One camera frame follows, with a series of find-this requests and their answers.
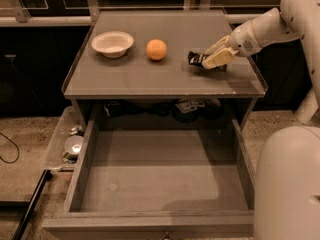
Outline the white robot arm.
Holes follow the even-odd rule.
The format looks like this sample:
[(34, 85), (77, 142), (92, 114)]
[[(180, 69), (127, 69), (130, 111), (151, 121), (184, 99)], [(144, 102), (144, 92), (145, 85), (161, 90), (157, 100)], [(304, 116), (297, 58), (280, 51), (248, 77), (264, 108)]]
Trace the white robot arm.
[[(299, 39), (315, 93), (320, 78), (320, 0), (280, 7), (237, 27), (205, 51), (211, 69), (273, 44)], [(288, 127), (265, 143), (256, 169), (254, 240), (320, 240), (320, 129)]]

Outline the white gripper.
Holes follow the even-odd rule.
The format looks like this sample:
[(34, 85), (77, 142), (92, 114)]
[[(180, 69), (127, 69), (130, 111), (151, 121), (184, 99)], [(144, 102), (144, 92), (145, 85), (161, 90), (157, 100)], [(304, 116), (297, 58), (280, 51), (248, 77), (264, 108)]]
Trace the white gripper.
[(253, 22), (247, 21), (236, 27), (232, 33), (224, 36), (206, 51), (202, 62), (205, 69), (213, 69), (230, 63), (234, 57), (249, 57), (262, 49), (253, 28)]

